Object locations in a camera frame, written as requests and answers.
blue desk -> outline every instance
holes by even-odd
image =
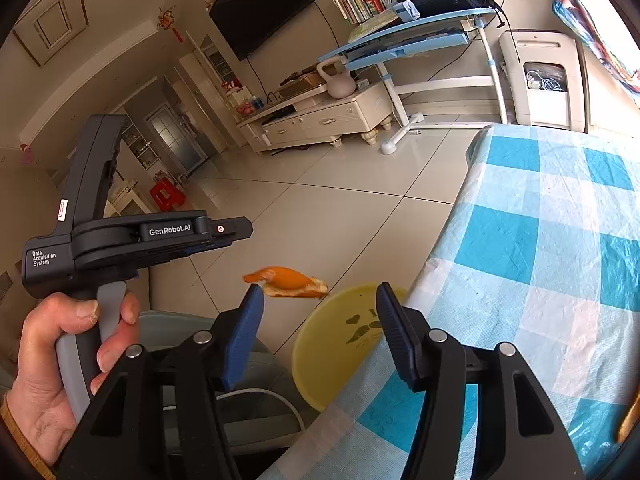
[[[494,56],[484,32],[488,21],[495,16],[495,10],[489,8],[457,10],[437,16],[428,16],[414,22],[402,23],[395,27],[373,32],[364,38],[348,43],[332,50],[318,59],[318,62],[338,57],[347,70],[358,70],[375,65],[382,76],[386,90],[393,101],[394,108],[401,123],[401,128],[383,142],[381,151],[385,155],[393,153],[398,142],[410,130],[428,128],[482,128],[490,123],[427,123],[423,114],[408,116],[400,100],[402,94],[424,92],[444,88],[468,88],[473,86],[493,86],[500,108],[500,120],[507,124],[507,113],[504,96]],[[464,76],[436,81],[420,81],[402,86],[395,86],[385,62],[415,54],[469,44],[479,38],[486,53],[491,75]]]

kettlebell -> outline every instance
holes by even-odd
[[[338,71],[336,75],[328,75],[328,73],[323,70],[325,66],[329,65],[336,66]],[[326,81],[326,91],[334,99],[342,99],[356,91],[356,82],[340,61],[340,56],[333,56],[319,63],[316,70],[318,70],[320,77]]]

yellow bowl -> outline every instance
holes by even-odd
[[[377,285],[329,297],[306,319],[293,346],[292,372],[300,394],[322,412],[380,339]],[[402,303],[405,288],[393,287]]]

blue checkered tablecloth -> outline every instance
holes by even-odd
[[[463,344],[513,342],[564,422],[587,475],[640,365],[640,142],[492,126],[407,299]],[[422,407],[384,339],[262,480],[399,479]],[[467,387],[456,478],[470,477],[478,390]]]

gripper handle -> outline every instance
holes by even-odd
[[[125,282],[101,285],[97,291],[79,291],[76,300],[98,300],[100,318],[90,330],[81,334],[63,334],[56,341],[60,377],[76,422],[84,415],[94,398],[91,381],[100,374],[96,355],[103,341],[115,332],[120,320],[120,304],[127,292]]]

